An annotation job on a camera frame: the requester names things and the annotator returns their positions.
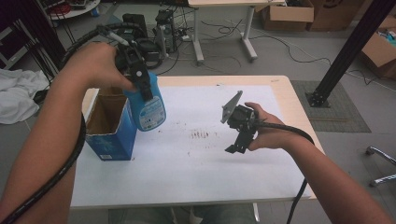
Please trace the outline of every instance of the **blue cardboard box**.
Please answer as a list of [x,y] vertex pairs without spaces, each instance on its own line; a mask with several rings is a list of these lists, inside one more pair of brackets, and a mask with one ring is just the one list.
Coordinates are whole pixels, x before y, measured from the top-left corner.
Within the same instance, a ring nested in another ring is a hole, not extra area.
[[99,90],[87,120],[86,141],[102,161],[129,161],[136,126],[128,99],[118,89]]

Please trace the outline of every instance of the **white table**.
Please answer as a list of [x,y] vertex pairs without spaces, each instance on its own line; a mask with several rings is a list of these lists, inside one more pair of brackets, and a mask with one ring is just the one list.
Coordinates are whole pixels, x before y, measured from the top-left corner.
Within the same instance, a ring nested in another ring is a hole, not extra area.
[[201,50],[201,44],[198,37],[198,9],[199,7],[238,7],[238,6],[249,6],[247,10],[245,32],[241,33],[242,42],[247,49],[249,59],[251,61],[257,59],[257,53],[252,47],[248,35],[250,33],[251,21],[253,19],[254,8],[263,7],[270,5],[282,4],[282,0],[189,0],[189,5],[194,7],[194,35],[192,43],[194,45],[195,55],[198,63],[204,62],[204,54]]
[[[229,154],[224,149],[233,144],[237,131],[220,123],[221,106],[242,88],[240,104],[260,103],[309,133],[322,150],[287,77],[159,77],[159,85],[167,108],[165,123],[137,134],[131,161],[100,161],[86,144],[78,158],[73,208],[255,203],[295,197],[304,178],[284,150]],[[94,91],[87,92],[84,111],[93,95]],[[188,100],[196,103],[194,109]],[[315,196],[308,188],[304,198],[309,197]]]

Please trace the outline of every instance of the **spray bottle label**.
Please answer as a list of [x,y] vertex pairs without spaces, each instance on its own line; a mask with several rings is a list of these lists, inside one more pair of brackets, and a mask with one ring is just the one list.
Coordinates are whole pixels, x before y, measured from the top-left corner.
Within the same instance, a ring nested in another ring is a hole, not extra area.
[[165,111],[160,97],[154,96],[145,103],[145,107],[140,111],[139,121],[144,131],[154,129],[165,121]]

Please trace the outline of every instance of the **open box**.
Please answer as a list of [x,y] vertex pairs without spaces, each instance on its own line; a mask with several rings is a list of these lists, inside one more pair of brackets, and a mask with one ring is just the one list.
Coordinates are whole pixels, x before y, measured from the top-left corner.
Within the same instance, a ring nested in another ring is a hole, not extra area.
[[99,90],[87,119],[86,141],[102,161],[132,157],[136,126],[121,89]]
[[[377,31],[396,32],[396,18],[387,16]],[[396,79],[396,47],[378,33],[373,34],[360,54],[361,60],[379,77]]]
[[366,0],[311,0],[315,18],[309,23],[309,31],[345,30],[358,14]]
[[302,7],[269,6],[262,10],[264,30],[304,31],[308,22],[314,20],[314,6],[309,0]]

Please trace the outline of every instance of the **right hand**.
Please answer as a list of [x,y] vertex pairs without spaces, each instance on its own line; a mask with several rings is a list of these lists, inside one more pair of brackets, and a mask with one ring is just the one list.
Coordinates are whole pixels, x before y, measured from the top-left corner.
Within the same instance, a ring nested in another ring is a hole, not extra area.
[[[277,116],[263,110],[259,104],[248,102],[245,103],[245,105],[257,111],[259,119],[267,123],[284,124]],[[259,128],[258,133],[256,139],[254,139],[248,147],[250,151],[262,147],[285,148],[291,139],[300,137],[297,133],[272,128]]]

